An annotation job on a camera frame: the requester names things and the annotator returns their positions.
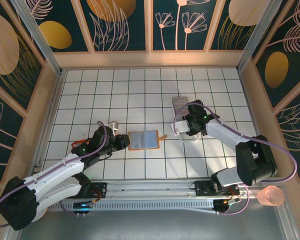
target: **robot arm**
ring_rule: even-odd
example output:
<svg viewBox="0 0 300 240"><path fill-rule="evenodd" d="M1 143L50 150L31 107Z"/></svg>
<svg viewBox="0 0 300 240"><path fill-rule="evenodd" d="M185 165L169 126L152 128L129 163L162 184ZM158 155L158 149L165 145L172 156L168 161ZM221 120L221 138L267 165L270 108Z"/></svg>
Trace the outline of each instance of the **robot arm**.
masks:
<svg viewBox="0 0 300 240"><path fill-rule="evenodd" d="M71 153L57 164L33 176L24 179L16 176L9 180L1 197L34 180L34 183L11 194L0 203L0 213L12 228L20 230L40 219L50 205L71 196L87 193L91 181L82 171L97 163L100 156L123 150L130 144L129 136L115 135L114 128L114 123L112 128L106 126L105 133L103 127L99 127L91 139L73 148ZM99 152L66 164L66 161L97 150L105 137L105 144Z"/></svg>
<svg viewBox="0 0 300 240"><path fill-rule="evenodd" d="M203 104L200 100L193 103ZM221 124L201 106L189 105L188 112L188 115L182 117L182 121L175 123L177 133L192 136L201 132L203 136L209 135L220 140L235 152L236 166L211 176L216 192L239 183L251 186L277 173L277 165L268 145L234 134L223 126L226 123L219 116ZM253 138L267 141L262 135Z"/></svg>

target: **white tiled floor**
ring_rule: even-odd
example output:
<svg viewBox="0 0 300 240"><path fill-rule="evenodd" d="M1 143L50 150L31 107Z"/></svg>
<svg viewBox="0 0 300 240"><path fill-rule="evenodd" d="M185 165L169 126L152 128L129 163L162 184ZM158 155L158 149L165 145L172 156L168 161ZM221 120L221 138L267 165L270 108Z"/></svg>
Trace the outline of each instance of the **white tiled floor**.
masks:
<svg viewBox="0 0 300 240"><path fill-rule="evenodd" d="M92 137L97 121L113 120L119 122L120 134L158 130L168 138L159 149L114 152L84 172L91 179L198 178L235 166L235 153L217 139L182 143L174 136L175 96L200 99L229 126L255 135L235 68L71 70L43 169L64 158L74 141Z"/></svg>

